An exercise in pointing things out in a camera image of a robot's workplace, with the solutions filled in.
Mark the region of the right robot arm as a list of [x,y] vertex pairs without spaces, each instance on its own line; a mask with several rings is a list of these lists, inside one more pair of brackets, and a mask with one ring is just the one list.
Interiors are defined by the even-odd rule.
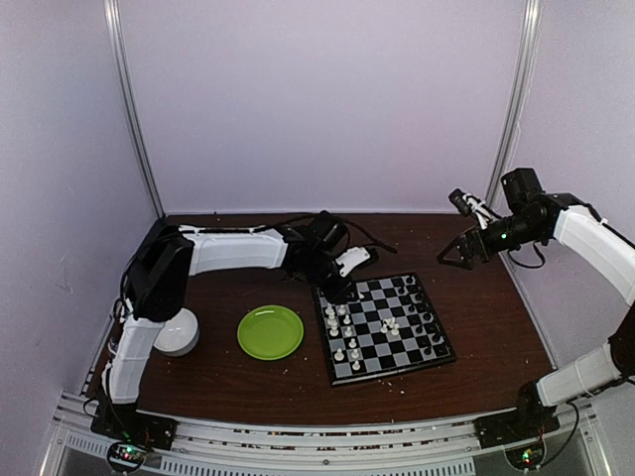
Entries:
[[[517,168],[501,179],[509,215],[495,213],[483,200],[460,189],[448,199],[475,226],[454,238],[437,256],[439,263],[471,270],[477,261],[518,251],[525,244],[555,241],[576,253],[634,304],[634,245],[608,225],[596,209],[568,192],[547,193],[531,168]],[[483,429],[500,424],[526,438],[545,428],[557,407],[625,383],[634,375],[634,313],[596,349],[541,379],[524,385],[515,410],[486,417]]]

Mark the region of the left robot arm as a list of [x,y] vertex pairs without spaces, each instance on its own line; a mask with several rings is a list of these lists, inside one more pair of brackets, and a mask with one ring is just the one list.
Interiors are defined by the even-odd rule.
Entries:
[[319,287],[327,299],[344,303],[352,271],[365,263],[363,247],[334,249],[348,229],[328,212],[249,228],[202,228],[157,221],[123,275],[116,317],[121,337],[106,365],[101,387],[111,405],[105,425],[122,440],[142,432],[142,418],[126,405],[137,402],[154,343],[184,307],[188,280],[215,271],[281,269]]

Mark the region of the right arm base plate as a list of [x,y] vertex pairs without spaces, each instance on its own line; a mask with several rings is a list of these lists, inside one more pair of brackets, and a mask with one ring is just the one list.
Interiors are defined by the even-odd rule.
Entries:
[[521,417],[516,410],[481,416],[473,424],[482,449],[537,439],[561,427],[556,416],[531,419]]

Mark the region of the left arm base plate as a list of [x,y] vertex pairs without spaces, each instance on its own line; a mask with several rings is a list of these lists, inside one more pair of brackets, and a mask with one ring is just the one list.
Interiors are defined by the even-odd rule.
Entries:
[[111,439],[124,440],[152,449],[170,450],[177,422],[169,417],[139,413],[131,405],[99,405],[90,430]]

